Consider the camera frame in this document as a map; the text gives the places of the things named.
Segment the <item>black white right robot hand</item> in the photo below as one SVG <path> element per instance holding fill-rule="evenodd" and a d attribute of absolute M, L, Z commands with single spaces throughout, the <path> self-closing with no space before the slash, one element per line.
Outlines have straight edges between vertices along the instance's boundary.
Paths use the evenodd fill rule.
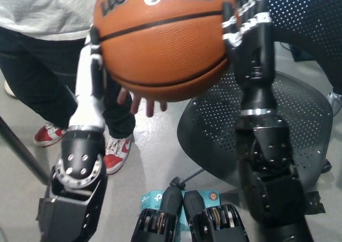
<path fill-rule="evenodd" d="M 235 0 L 222 7 L 222 39 L 237 83 L 243 88 L 271 86 L 275 49 L 267 0 Z"/>

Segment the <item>bare hand of person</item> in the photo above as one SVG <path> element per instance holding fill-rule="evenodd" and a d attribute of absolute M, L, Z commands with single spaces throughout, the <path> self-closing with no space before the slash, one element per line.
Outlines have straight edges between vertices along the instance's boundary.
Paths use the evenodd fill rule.
<path fill-rule="evenodd" d="M 130 96 L 130 91 L 122 87 L 117 97 L 118 104 L 123 104 L 127 100 L 128 96 Z M 141 101 L 142 101 L 142 97 L 134 93 L 133 99 L 131 100 L 131 103 L 130 103 L 130 112 L 132 114 L 137 114 Z M 145 99 L 145 101 L 146 101 L 146 116 L 150 118 L 154 115 L 156 101 L 153 99 L 147 99 L 147 98 Z M 167 102 L 159 101 L 159 107 L 162 112 L 166 111 Z"/>

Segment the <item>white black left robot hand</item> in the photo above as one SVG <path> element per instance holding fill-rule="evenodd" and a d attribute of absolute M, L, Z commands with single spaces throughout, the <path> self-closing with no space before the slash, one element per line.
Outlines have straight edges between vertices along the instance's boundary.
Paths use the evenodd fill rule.
<path fill-rule="evenodd" d="M 98 29 L 92 26 L 80 52 L 75 95 L 102 99 L 105 90 L 104 64 Z"/>

